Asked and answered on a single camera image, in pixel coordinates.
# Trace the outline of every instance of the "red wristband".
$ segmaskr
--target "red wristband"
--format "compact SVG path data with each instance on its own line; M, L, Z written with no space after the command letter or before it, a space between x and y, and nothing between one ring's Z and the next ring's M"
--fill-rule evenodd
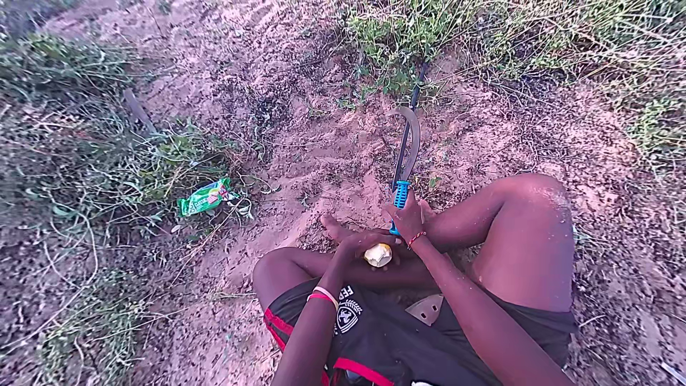
M313 297L316 297L318 299L326 299L330 301L331 303L333 303L333 307L336 309L336 312L338 311L338 304L334 303L330 297L324 295L323 293L312 293L310 296L307 297L307 301L309 302L309 300Z
M427 233L426 233L425 231L419 232L419 233L417 234L417 236L413 237L412 240L410 240L410 242L407 244L407 249L410 249L410 247L412 246L412 243L413 243L417 238L419 238L419 236L426 236L426 235L427 235Z

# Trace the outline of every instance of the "hand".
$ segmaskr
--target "hand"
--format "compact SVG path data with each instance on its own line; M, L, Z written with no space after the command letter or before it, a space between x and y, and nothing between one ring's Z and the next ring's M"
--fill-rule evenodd
M383 244L388 244L391 247L403 243L400 238L393 235L383 234L373 230L364 231L344 238L338 246L338 249L336 249L334 259L351 262L355 258L360 258L367 249L370 249L381 242Z
M413 237L417 236L419 232L424 230L422 225L422 211L414 197L414 190L407 191L407 201L403 209L398 209L394 205L386 205L383 207L390 215L395 223L395 227L400 232L400 236L409 242Z

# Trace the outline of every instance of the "red thread bracelet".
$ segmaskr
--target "red thread bracelet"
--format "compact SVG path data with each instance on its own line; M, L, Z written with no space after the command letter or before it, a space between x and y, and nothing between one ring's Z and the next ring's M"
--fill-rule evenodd
M407 244L407 249L410 249L410 247L412 246L412 243L413 243L417 238L419 238L419 236L426 236L426 235L427 235L427 233L426 233L425 231L419 232L419 233L417 234L417 236L413 237L412 240L410 240L410 242Z

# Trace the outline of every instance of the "sandy ground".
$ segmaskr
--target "sandy ground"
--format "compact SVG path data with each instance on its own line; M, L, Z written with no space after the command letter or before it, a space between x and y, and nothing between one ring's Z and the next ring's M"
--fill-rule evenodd
M281 186L259 201L255 221L227 229L174 296L155 305L188 309L145 332L132 384L268 384L280 354L257 300L216 294L250 294L252 267L274 248L330 249L322 213L351 227L385 224L380 207L402 123L384 116L392 103L379 95L355 111L337 108L350 65L334 50L334 15L315 1L174 0L163 14L153 0L85 0L48 22L64 36L131 45L155 63L161 75L139 87L154 119L199 117L228 138L264 127L267 150L257 146L261 160L248 169ZM670 205L652 175L636 166L623 117L589 84L538 84L536 100L508 98L455 76L459 68L450 50L430 67L445 87L418 113L418 194L440 210L518 172L560 179L579 238L574 312L582 324L566 373L580 385L675 385L659 366L686 370L685 277L670 262L683 254L683 234L668 225Z

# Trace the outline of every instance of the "blue handle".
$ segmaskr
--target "blue handle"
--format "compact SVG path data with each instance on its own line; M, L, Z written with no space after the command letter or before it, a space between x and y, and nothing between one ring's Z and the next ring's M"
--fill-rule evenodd
M397 187L393 205L398 209L403 209L405 207L405 202L407 201L407 189L410 187L410 183L407 181L398 181ZM394 222L391 222L390 233L395 236L400 236L400 232L398 232Z

